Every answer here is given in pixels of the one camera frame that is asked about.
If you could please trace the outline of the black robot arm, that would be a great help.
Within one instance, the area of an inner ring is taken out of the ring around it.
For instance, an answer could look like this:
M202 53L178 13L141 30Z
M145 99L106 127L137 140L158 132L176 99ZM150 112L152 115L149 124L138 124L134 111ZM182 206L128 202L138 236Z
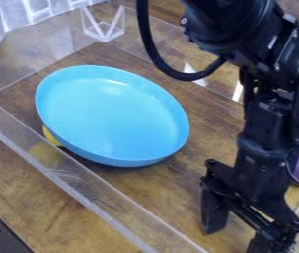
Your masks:
M276 0L184 0L185 33L232 62L245 87L234 165L210 159L202 179L208 233L236 214L254 229L248 253L292 253L299 217L285 201L299 161L299 24Z

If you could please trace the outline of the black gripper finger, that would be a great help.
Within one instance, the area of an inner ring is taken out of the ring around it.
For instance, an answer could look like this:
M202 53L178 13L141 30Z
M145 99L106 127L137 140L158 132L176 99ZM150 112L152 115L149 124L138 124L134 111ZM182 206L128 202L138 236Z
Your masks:
M248 253L295 253L296 242L288 243L257 233L250 241Z
M228 225L229 208L224 199L209 190L202 192L202 227L208 234L222 230Z

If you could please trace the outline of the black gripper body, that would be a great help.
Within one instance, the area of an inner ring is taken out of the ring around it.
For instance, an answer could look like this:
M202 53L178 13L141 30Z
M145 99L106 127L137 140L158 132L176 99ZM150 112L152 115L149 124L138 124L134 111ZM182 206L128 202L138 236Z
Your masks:
M299 158L293 140L271 145L238 140L234 166L216 159L206 161L202 192L213 191L256 233L288 243L296 242L299 217L285 201L291 185L289 162Z

